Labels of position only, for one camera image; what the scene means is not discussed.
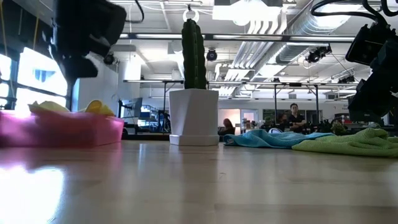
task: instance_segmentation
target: security camera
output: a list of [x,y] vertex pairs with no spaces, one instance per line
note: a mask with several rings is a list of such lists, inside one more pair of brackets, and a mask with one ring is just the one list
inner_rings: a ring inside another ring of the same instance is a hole
[[217,60],[217,53],[216,49],[209,49],[209,52],[207,52],[206,59],[209,62],[213,62]]
[[113,52],[110,52],[104,58],[104,63],[105,65],[117,65],[119,63],[119,60],[113,55]]

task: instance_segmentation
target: cactus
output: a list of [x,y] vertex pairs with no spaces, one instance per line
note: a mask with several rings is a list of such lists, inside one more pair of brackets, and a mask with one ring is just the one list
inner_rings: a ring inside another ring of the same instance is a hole
[[205,46],[200,27],[192,19],[187,19],[183,25],[182,54],[184,56],[185,89],[206,90]]

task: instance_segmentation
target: desk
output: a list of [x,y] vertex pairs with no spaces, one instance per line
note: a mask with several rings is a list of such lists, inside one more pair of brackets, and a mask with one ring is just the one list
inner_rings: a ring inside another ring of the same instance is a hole
[[392,159],[123,141],[1,149],[0,167],[0,223],[363,224],[398,216]]

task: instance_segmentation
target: teal cloth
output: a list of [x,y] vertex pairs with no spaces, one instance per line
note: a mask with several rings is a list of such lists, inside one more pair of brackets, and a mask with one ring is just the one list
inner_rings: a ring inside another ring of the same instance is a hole
[[398,138],[383,129],[367,128],[349,136],[327,136],[303,141],[294,150],[353,156],[398,157]]
[[247,133],[235,136],[227,134],[224,136],[226,146],[245,147],[271,147],[280,149],[291,149],[292,146],[308,139],[316,139],[323,136],[330,136],[332,133],[312,133],[308,135],[299,133],[268,133],[263,129],[255,129]]

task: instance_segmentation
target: man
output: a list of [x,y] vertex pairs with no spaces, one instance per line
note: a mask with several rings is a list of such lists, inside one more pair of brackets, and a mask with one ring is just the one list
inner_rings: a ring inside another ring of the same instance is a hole
[[293,125],[290,127],[290,130],[295,133],[303,132],[303,125],[306,124],[305,118],[299,114],[299,106],[296,103],[292,103],[290,105],[290,110],[292,111],[292,115],[289,116],[289,122]]

